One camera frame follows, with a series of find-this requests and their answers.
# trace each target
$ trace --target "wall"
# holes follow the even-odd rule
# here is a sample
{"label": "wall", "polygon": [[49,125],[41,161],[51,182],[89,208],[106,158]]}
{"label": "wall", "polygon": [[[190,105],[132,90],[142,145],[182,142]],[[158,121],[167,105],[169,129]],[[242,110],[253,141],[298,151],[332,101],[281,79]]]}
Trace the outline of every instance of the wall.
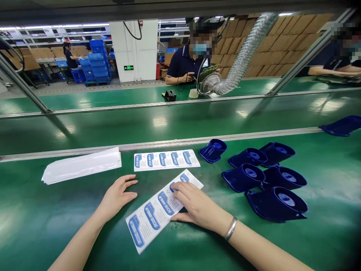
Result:
{"label": "wall", "polygon": [[[126,22],[135,37],[140,37],[137,21]],[[134,39],[122,21],[109,22],[114,54],[121,82],[155,80],[158,20],[143,20],[142,39]],[[124,71],[126,65],[134,70]]]}

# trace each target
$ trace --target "worker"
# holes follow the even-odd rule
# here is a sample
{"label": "worker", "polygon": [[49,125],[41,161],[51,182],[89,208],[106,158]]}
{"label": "worker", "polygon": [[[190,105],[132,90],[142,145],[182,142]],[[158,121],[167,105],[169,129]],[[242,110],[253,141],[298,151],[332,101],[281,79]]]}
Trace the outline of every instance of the worker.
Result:
{"label": "worker", "polygon": [[200,72],[209,67],[212,48],[216,45],[217,29],[224,20],[215,17],[186,18],[190,41],[173,55],[165,83],[167,85],[193,84],[203,59],[206,58]]}
{"label": "worker", "polygon": [[316,55],[298,74],[302,76],[361,76],[361,60],[351,61],[361,44],[360,27],[344,27],[339,35]]}
{"label": "worker", "polygon": [[[124,192],[138,183],[135,175],[122,176],[107,190],[94,214],[75,234],[64,251],[49,268],[49,271],[83,270],[90,251],[103,226],[119,210],[135,199],[137,193]],[[215,204],[205,193],[191,183],[173,183],[176,190],[173,196],[178,199],[188,213],[179,213],[172,217],[174,221],[194,223],[214,231],[230,243],[258,270],[262,271],[310,271],[312,270],[266,238],[248,228],[231,214]]]}
{"label": "worker", "polygon": [[69,42],[63,43],[63,50],[65,57],[67,58],[68,67],[71,70],[82,70],[82,66],[76,63],[76,60],[83,59],[80,56],[73,56],[70,51],[71,44]]}

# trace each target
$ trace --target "blue plastic part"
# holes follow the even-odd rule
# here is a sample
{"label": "blue plastic part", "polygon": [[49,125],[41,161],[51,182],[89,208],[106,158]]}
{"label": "blue plastic part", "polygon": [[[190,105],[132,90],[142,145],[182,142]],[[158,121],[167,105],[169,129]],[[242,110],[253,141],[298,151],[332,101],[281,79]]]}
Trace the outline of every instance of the blue plastic part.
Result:
{"label": "blue plastic part", "polygon": [[320,128],[334,136],[350,136],[352,131],[361,128],[361,117],[348,116],[329,125],[321,125]]}
{"label": "blue plastic part", "polygon": [[228,163],[232,167],[239,167],[245,163],[259,166],[260,164],[267,162],[267,160],[267,156],[262,151],[255,148],[247,148],[240,154],[234,155],[228,159]]}
{"label": "blue plastic part", "polygon": [[75,70],[75,71],[72,70],[71,74],[73,75],[76,84],[85,83],[86,79],[82,70]]}
{"label": "blue plastic part", "polygon": [[287,167],[270,167],[263,173],[266,176],[264,189],[280,186],[293,190],[307,185],[306,179],[301,174]]}
{"label": "blue plastic part", "polygon": [[241,166],[222,172],[222,178],[237,193],[263,185],[266,176],[263,171],[252,164]]}
{"label": "blue plastic part", "polygon": [[264,152],[268,158],[267,162],[262,163],[263,167],[279,166],[279,162],[286,160],[287,158],[290,158],[296,154],[296,152],[291,147],[278,142],[270,142],[259,150]]}
{"label": "blue plastic part", "polygon": [[253,211],[271,222],[284,223],[287,220],[307,219],[303,214],[308,206],[303,199],[283,187],[273,187],[263,192],[246,191],[245,196]]}
{"label": "blue plastic part", "polygon": [[66,61],[57,61],[56,62],[58,67],[67,67],[68,63]]}
{"label": "blue plastic part", "polygon": [[212,139],[207,146],[199,150],[200,156],[208,163],[213,164],[220,160],[221,154],[227,149],[226,143],[219,139]]}

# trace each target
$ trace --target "face mask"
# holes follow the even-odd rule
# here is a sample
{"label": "face mask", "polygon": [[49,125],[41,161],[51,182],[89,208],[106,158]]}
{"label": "face mask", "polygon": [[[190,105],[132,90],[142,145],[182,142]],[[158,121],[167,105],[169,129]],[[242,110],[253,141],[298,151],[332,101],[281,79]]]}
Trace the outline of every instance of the face mask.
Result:
{"label": "face mask", "polygon": [[204,55],[205,52],[209,51],[209,44],[208,43],[196,43],[193,45],[193,52],[196,55]]}

